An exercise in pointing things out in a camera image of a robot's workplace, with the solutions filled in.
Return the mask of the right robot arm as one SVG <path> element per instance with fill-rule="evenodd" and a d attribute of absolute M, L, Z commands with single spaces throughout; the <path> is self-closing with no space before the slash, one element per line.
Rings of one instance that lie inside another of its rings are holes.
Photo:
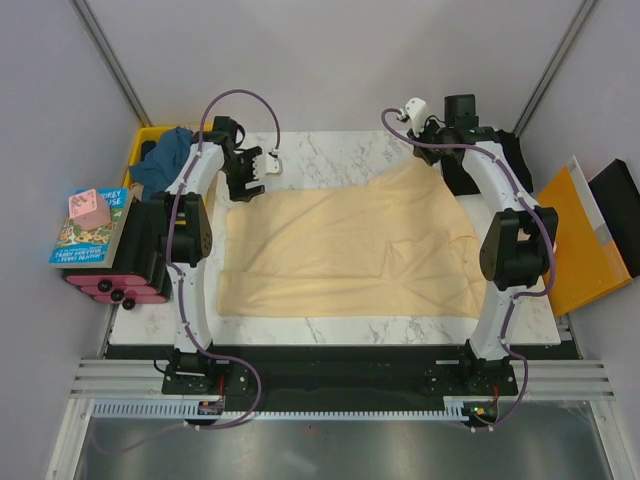
<path fill-rule="evenodd" d="M 458 381 L 467 392 L 483 392 L 494 381 L 486 361 L 508 356 L 514 319 L 526 298 L 545 298 L 543 276 L 555 276 L 553 246 L 558 214 L 531 196 L 509 165 L 506 134 L 480 126 L 472 94 L 445 100 L 445 119 L 437 121 L 427 103 L 409 99 L 399 120 L 410 124 L 408 137 L 416 153 L 429 164 L 455 165 L 469 175 L 493 219 L 479 253 L 488 282 L 480 320 L 469 339 L 477 359 L 458 368 Z"/>

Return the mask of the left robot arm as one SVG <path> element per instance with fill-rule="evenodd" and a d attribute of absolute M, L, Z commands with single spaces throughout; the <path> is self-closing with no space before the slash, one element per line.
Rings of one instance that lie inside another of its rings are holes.
<path fill-rule="evenodd" d="M 215 177 L 226 179 L 230 200 L 249 202 L 263 194 L 256 184 L 260 147 L 241 150 L 244 128 L 230 117 L 217 116 L 213 128 L 199 131 L 174 181 L 146 202 L 153 221 L 157 251 L 163 256 L 176 309 L 174 349 L 197 355 L 212 345 L 206 314 L 204 275 L 213 247 L 206 196 Z"/>

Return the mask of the cream yellow t shirt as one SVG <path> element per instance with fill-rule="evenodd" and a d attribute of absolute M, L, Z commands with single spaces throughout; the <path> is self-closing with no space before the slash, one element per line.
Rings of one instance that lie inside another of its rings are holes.
<path fill-rule="evenodd" d="M 360 186 L 268 192 L 226 217 L 218 312 L 478 318 L 479 241 L 441 175 L 409 159 Z"/>

